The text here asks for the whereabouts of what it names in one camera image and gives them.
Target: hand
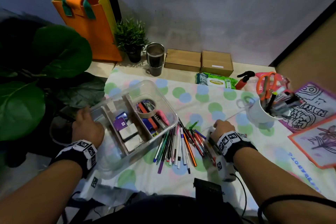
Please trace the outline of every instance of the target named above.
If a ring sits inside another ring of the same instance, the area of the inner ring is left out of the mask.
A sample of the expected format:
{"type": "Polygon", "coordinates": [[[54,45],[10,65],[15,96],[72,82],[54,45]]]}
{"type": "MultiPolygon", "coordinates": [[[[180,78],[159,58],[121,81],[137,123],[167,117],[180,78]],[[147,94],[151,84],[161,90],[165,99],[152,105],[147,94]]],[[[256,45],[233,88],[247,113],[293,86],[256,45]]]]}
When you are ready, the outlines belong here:
{"type": "Polygon", "coordinates": [[[72,141],[86,140],[98,148],[103,141],[105,130],[100,122],[94,122],[87,106],[80,109],[76,121],[72,124],[72,141]]]}
{"type": "Polygon", "coordinates": [[[213,125],[214,128],[216,128],[215,132],[211,133],[210,137],[217,143],[220,137],[230,131],[235,131],[235,127],[226,121],[222,120],[216,120],[215,124],[213,125]]]}

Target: tablecloth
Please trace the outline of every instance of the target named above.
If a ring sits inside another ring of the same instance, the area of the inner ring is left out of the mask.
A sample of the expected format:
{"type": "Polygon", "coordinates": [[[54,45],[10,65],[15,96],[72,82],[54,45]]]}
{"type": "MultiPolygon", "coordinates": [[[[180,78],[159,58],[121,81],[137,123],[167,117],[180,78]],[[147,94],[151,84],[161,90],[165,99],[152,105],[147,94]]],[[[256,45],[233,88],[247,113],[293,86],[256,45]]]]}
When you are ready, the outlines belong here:
{"type": "MultiPolygon", "coordinates": [[[[248,106],[258,99],[257,95],[222,87],[128,75],[120,72],[117,68],[112,70],[106,81],[105,94],[107,97],[111,97],[145,79],[155,82],[186,127],[199,121],[195,128],[198,131],[206,131],[217,119],[228,120],[237,131],[247,134],[258,151],[270,161],[325,197],[336,200],[336,172],[334,169],[321,170],[311,163],[288,139],[287,136],[291,132],[280,122],[254,124],[248,115],[248,106]]],[[[212,166],[208,159],[202,159],[194,148],[197,167],[191,166],[191,174],[188,174],[186,166],[181,165],[181,168],[177,169],[176,166],[169,166],[167,162],[164,164],[162,173],[158,174],[159,166],[153,163],[155,150],[149,151],[142,159],[116,177],[109,180],[103,179],[101,184],[107,187],[143,191],[148,195],[157,193],[195,197],[192,183],[194,178],[199,178],[220,184],[224,200],[238,209],[244,208],[245,196],[239,181],[222,182],[218,177],[216,167],[212,166]]],[[[246,214],[255,215],[258,206],[245,184],[244,186],[247,192],[246,214]]]]}

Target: orange felt bag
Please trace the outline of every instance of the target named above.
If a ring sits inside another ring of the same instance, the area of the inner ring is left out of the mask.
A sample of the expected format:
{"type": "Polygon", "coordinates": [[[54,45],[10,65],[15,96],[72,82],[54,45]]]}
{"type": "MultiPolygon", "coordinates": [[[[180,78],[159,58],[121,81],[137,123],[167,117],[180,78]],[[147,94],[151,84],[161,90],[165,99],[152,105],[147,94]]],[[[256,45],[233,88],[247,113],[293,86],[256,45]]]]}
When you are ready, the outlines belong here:
{"type": "Polygon", "coordinates": [[[65,24],[86,38],[96,60],[122,61],[114,44],[116,21],[109,0],[52,0],[65,24]]]}

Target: cardboard box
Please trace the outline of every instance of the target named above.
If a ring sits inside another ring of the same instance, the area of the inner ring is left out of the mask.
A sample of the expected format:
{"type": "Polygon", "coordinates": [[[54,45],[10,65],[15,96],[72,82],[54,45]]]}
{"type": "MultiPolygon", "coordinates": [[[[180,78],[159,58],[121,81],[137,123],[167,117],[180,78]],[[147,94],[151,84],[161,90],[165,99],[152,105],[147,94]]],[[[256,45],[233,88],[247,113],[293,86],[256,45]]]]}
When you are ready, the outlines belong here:
{"type": "Polygon", "coordinates": [[[168,49],[165,68],[199,73],[201,69],[201,54],[199,52],[168,49]]]}
{"type": "Polygon", "coordinates": [[[202,52],[201,72],[230,76],[233,72],[231,55],[223,52],[202,52]]]}

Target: wristband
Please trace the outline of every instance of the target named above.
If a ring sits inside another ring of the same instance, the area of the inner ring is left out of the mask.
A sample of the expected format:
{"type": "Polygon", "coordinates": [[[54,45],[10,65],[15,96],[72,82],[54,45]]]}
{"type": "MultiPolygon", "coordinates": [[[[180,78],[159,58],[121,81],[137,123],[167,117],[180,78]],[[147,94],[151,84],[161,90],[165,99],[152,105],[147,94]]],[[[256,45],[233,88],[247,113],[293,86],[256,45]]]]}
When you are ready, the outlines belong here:
{"type": "Polygon", "coordinates": [[[244,134],[236,131],[224,133],[218,140],[217,146],[227,162],[233,162],[234,154],[241,148],[250,147],[257,150],[244,134]]]}
{"type": "Polygon", "coordinates": [[[69,144],[59,152],[50,164],[60,160],[72,160],[82,167],[82,178],[86,178],[96,164],[96,147],[89,141],[80,140],[69,144]]]}

